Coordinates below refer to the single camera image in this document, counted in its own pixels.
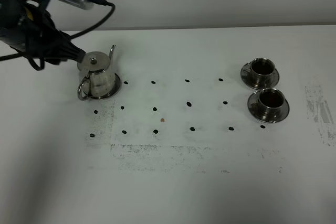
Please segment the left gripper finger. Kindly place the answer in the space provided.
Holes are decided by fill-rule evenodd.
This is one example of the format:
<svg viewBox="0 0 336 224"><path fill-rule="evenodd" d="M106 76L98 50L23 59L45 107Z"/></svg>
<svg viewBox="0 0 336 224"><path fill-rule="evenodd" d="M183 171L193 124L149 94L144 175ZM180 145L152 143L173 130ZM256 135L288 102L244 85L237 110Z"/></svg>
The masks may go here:
<svg viewBox="0 0 336 224"><path fill-rule="evenodd" d="M58 44L54 47L54 63L61 63L63 61L72 60L81 63L85 51L75 46L71 40L67 40L70 36L59 30L55 30L55 42Z"/></svg>

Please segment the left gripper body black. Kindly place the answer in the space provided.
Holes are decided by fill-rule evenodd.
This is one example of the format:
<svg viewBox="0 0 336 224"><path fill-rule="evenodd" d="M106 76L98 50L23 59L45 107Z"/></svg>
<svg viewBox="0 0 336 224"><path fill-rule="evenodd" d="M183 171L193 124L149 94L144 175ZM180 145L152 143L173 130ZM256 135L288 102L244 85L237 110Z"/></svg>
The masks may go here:
<svg viewBox="0 0 336 224"><path fill-rule="evenodd" d="M30 64L35 64L36 60L41 64L60 64L61 45L51 44L62 39L62 32L56 29L50 14L30 3L24 3L24 11L24 19L15 28L18 38L24 41L16 51L26 52L24 57Z"/></svg>

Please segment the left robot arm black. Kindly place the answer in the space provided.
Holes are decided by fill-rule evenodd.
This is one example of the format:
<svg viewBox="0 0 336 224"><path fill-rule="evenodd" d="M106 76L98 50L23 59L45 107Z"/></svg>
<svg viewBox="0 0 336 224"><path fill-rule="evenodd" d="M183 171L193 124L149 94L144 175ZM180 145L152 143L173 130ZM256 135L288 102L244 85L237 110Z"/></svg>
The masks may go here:
<svg viewBox="0 0 336 224"><path fill-rule="evenodd" d="M29 61L58 65L82 62L85 52L58 30L47 11L50 0L1 0L1 42Z"/></svg>

